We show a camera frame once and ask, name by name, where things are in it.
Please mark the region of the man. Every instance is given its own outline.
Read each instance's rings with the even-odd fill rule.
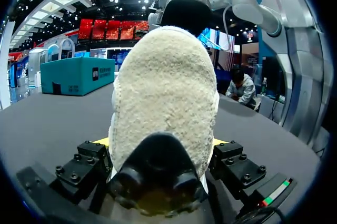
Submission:
[[[254,109],[255,102],[255,85],[251,77],[243,73],[242,68],[231,70],[232,80],[226,91],[226,96]]]

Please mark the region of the green light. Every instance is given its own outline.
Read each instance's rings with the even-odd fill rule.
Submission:
[[[270,204],[271,202],[273,202],[273,200],[272,200],[272,198],[267,197],[267,198],[265,199],[265,202],[266,202],[267,204]]]

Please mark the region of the red screen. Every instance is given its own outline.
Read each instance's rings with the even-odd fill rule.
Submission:
[[[93,40],[102,40],[104,39],[106,20],[95,20],[94,29],[93,29]]]
[[[122,21],[121,40],[132,40],[134,21]]]
[[[121,25],[120,21],[110,20],[107,25],[106,39],[107,40],[117,40],[119,27]]]
[[[92,22],[93,20],[81,19],[80,30],[78,32],[78,38],[86,39],[86,40],[90,38]]]
[[[148,21],[135,21],[136,31],[148,31]]]

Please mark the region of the floor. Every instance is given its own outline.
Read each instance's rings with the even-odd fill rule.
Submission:
[[[33,94],[41,92],[41,87],[29,87],[28,84],[16,88],[8,86],[11,105]]]

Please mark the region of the black cable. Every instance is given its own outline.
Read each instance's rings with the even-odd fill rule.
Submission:
[[[283,224],[288,223],[286,217],[284,216],[284,214],[281,212],[280,209],[278,209],[277,207],[264,207],[264,208],[260,208],[258,210],[254,210],[254,211],[246,213],[244,216],[242,216],[239,220],[237,220],[233,224],[244,224],[244,223],[247,223],[250,220],[253,220],[258,215],[268,214],[266,216],[266,217],[268,217],[269,215],[271,215],[273,213],[276,213],[280,217],[281,223],[283,223]]]

